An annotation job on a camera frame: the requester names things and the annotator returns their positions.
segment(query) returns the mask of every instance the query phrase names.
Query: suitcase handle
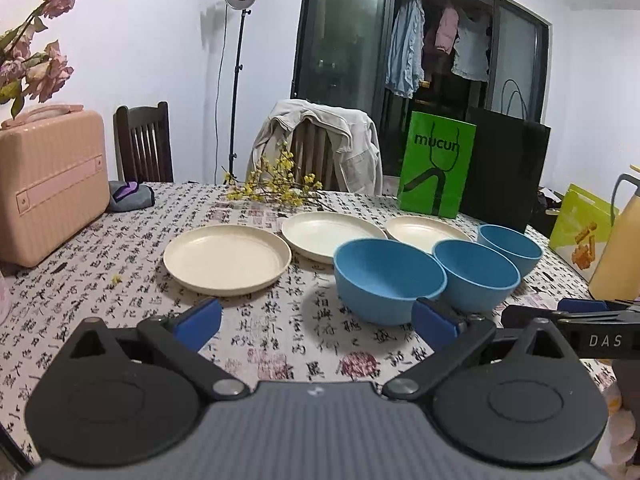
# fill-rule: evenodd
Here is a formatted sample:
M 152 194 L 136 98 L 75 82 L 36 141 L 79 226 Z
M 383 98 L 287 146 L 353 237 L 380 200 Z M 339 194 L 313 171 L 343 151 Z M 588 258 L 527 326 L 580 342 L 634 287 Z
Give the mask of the suitcase handle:
M 35 116 L 46 112 L 58 112 L 59 115 L 72 114 L 74 112 L 81 112 L 84 105 L 63 105 L 53 104 L 41 106 L 40 108 L 32 108 L 26 112 L 18 114 L 15 119 L 8 119 L 2 123 L 2 129 L 14 128 L 15 126 L 24 126 L 26 123 L 30 123 L 35 120 Z

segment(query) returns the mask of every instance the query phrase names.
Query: silver screw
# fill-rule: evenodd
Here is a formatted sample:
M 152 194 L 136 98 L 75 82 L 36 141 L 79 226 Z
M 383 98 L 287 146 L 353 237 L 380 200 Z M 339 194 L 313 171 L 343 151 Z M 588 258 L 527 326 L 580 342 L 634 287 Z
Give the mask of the silver screw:
M 213 391 L 219 396 L 234 397 L 244 390 L 244 383 L 238 379 L 220 379 L 213 384 Z
M 389 389 L 399 395 L 411 395 L 420 389 L 418 383 L 412 379 L 393 379 L 389 381 Z

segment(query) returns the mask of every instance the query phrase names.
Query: black shopping bag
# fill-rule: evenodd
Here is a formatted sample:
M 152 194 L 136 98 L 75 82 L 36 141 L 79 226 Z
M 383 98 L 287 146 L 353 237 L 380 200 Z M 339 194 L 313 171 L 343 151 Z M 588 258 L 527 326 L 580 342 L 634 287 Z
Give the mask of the black shopping bag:
M 523 233 L 536 203 L 551 128 L 470 108 L 476 125 L 460 212 Z

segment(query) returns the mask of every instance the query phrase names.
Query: beige plate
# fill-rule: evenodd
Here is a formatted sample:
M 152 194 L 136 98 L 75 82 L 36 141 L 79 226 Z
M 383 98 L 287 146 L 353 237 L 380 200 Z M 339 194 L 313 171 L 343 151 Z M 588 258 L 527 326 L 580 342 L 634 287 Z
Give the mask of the beige plate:
M 431 253 L 433 246 L 441 240 L 472 241 L 460 229 L 424 216 L 397 216 L 386 222 L 385 229 L 394 240 L 427 253 Z
M 297 252 L 322 264 L 334 262 L 335 250 L 358 238 L 386 238 L 366 220 L 340 213 L 300 213 L 282 224 L 282 235 Z
M 166 270 L 182 285 L 208 296 L 241 296 L 275 282 L 291 262 L 276 235 L 237 225 L 188 231 L 164 250 Z

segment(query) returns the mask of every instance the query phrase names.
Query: tablecloth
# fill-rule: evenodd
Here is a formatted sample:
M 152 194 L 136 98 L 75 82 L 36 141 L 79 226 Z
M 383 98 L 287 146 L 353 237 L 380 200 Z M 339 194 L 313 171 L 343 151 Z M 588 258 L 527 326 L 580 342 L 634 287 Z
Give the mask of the tablecloth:
M 122 327 L 156 314 L 183 312 L 203 297 L 166 272 L 162 252 L 169 241 L 211 223 L 277 232 L 294 213 L 259 203 L 230 203 L 223 187 L 152 187 L 155 207 L 103 215 L 36 269 L 19 272 L 10 282 L 12 312 L 0 326 L 0 422 L 35 461 L 22 416 L 25 403 L 83 318 L 100 316 L 109 327 Z M 393 197 L 325 192 L 322 202 L 379 226 L 403 214 Z M 475 239 L 477 221 L 459 215 L 447 222 Z M 527 234 L 546 247 L 546 238 L 532 230 Z M 586 284 L 545 250 L 539 266 L 503 306 L 554 308 L 568 296 L 586 298 Z M 258 380 L 371 380 L 380 386 L 431 354 L 410 325 L 382 328 L 352 315 L 338 299 L 332 267 L 301 256 L 294 256 L 287 272 L 267 290 L 222 303 L 222 327 L 200 353 L 251 387 Z M 584 363 L 600 388 L 614 380 L 609 367 Z

